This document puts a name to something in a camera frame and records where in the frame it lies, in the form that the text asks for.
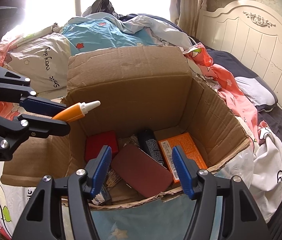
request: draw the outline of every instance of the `beige curtain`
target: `beige curtain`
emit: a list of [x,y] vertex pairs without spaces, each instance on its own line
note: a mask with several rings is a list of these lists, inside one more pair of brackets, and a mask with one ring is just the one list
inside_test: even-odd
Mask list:
[[195,36],[202,0],[171,0],[170,19],[190,36]]

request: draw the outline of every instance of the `red star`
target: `red star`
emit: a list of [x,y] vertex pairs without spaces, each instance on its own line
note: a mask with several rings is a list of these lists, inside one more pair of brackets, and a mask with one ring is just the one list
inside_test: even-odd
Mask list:
[[76,47],[77,49],[83,49],[83,48],[84,48],[84,45],[83,45],[83,43],[78,43],[75,47]]

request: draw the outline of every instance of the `orange glue bottle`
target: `orange glue bottle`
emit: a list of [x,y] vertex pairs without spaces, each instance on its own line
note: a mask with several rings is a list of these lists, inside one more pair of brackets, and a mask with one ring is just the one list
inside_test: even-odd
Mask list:
[[98,107],[100,104],[100,101],[93,101],[90,103],[77,103],[64,109],[62,112],[59,112],[52,119],[65,122],[73,122],[84,117],[85,114],[87,114],[90,110]]

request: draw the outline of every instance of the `white star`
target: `white star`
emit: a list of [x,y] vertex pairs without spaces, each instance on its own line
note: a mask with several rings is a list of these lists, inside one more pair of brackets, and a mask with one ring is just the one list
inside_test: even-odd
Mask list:
[[114,232],[112,232],[113,236],[116,236],[116,239],[127,239],[127,230],[120,230],[116,228]]

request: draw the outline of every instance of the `white nozzle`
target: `white nozzle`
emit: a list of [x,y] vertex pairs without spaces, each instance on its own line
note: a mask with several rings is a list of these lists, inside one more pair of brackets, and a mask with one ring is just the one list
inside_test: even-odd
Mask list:
[[98,107],[100,104],[101,104],[100,101],[93,101],[90,103],[85,103],[85,102],[80,103],[82,114],[87,114],[90,110]]

